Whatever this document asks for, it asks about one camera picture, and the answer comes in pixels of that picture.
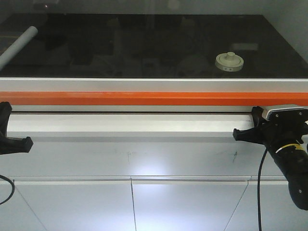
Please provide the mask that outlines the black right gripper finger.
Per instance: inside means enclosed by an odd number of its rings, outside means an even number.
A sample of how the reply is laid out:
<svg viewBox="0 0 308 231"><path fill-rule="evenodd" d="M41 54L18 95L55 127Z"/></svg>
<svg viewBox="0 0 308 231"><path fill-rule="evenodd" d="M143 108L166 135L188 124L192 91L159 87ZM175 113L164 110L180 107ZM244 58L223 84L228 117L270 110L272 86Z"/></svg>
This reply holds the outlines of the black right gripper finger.
<svg viewBox="0 0 308 231"><path fill-rule="evenodd" d="M236 141L244 141L256 144L265 144L262 127L254 127L246 130L233 129L233 137Z"/></svg>
<svg viewBox="0 0 308 231"><path fill-rule="evenodd" d="M258 127L262 125L265 119L262 116L263 108L260 106L254 106L251 111L251 115L253 118L254 127Z"/></svg>

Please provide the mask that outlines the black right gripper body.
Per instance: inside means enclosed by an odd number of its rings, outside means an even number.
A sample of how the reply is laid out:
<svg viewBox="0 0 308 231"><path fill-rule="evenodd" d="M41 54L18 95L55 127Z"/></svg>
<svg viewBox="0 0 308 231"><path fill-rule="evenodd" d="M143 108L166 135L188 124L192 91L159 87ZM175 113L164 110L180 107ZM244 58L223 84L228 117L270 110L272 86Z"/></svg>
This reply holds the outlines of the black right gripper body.
<svg viewBox="0 0 308 231"><path fill-rule="evenodd" d="M307 133L305 122L298 127L267 122L261 127L263 143L287 179L291 199L300 209L308 208L308 153L301 146Z"/></svg>

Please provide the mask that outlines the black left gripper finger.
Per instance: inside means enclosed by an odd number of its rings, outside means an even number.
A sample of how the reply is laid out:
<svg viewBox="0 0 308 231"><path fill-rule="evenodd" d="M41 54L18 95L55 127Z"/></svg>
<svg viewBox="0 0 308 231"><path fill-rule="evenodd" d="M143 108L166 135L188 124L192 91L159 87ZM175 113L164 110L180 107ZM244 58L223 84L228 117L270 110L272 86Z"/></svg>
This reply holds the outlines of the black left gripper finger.
<svg viewBox="0 0 308 231"><path fill-rule="evenodd" d="M7 134L8 121L12 112L12 107L9 102L0 103L0 134Z"/></svg>
<svg viewBox="0 0 308 231"><path fill-rule="evenodd" d="M0 154L28 153L33 146L30 137L26 138L9 138L0 136Z"/></svg>

